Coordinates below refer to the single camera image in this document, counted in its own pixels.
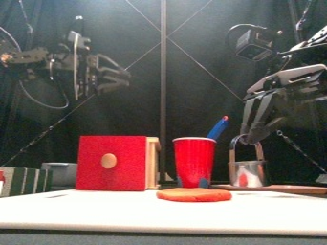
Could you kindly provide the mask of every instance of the red box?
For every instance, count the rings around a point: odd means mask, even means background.
[[[158,138],[81,136],[76,189],[143,191],[158,185]]]

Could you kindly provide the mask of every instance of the red cup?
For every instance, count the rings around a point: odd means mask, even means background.
[[[216,141],[210,138],[183,137],[172,142],[179,187],[208,188]]]

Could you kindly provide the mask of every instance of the silver bucket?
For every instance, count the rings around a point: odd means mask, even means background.
[[[256,160],[236,162],[235,147],[240,138],[247,135],[236,136],[230,143],[230,162],[228,174],[230,184],[234,187],[259,188],[270,186],[267,161],[264,161],[260,142],[255,143]]]

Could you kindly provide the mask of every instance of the round knob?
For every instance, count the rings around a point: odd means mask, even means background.
[[[104,168],[114,168],[116,166],[118,159],[111,153],[107,153],[102,158],[102,165]]]

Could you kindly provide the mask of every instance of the blue marker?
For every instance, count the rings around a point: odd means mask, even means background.
[[[228,116],[223,116],[215,127],[211,129],[207,138],[218,140],[228,125]]]

